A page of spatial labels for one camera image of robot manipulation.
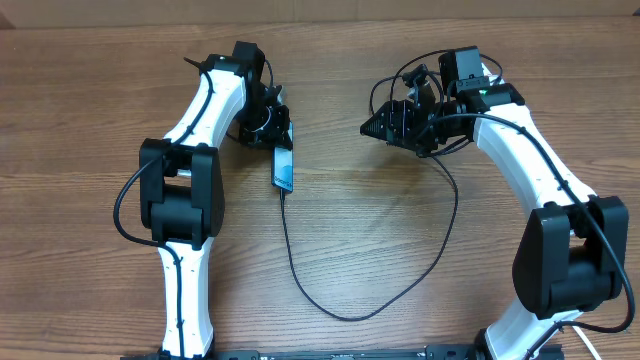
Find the Samsung Galaxy smartphone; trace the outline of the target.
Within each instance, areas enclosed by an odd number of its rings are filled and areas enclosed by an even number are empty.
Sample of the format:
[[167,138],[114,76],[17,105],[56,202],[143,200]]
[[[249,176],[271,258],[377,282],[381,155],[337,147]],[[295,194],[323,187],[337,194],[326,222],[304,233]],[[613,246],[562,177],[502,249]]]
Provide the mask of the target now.
[[275,147],[273,149],[271,183],[286,193],[294,191],[293,151]]

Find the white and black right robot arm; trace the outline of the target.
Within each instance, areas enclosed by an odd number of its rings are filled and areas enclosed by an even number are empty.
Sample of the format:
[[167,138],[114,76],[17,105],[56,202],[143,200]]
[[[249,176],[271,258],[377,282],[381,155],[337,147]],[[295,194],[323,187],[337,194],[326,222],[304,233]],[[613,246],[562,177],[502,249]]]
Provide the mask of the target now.
[[549,359],[547,342],[581,316],[624,296],[622,327],[636,314],[624,268],[629,214],[563,163],[537,129],[524,97],[499,63],[474,46],[444,49],[431,71],[423,57],[395,80],[408,89],[373,108],[364,135],[439,159],[475,144],[496,165],[527,223],[512,265],[515,299],[467,349],[471,359]]

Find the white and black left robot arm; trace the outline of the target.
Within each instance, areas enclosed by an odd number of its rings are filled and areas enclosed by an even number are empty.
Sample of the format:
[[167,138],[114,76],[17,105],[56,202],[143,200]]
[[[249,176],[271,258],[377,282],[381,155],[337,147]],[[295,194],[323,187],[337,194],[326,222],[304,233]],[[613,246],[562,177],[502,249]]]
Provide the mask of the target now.
[[141,222],[162,260],[166,330],[157,359],[210,359],[209,260],[222,227],[225,198],[220,146],[232,122],[239,142],[273,153],[273,184],[293,185],[293,127],[281,87],[264,83],[255,43],[239,41],[229,56],[196,63],[200,85],[179,123],[139,151]]

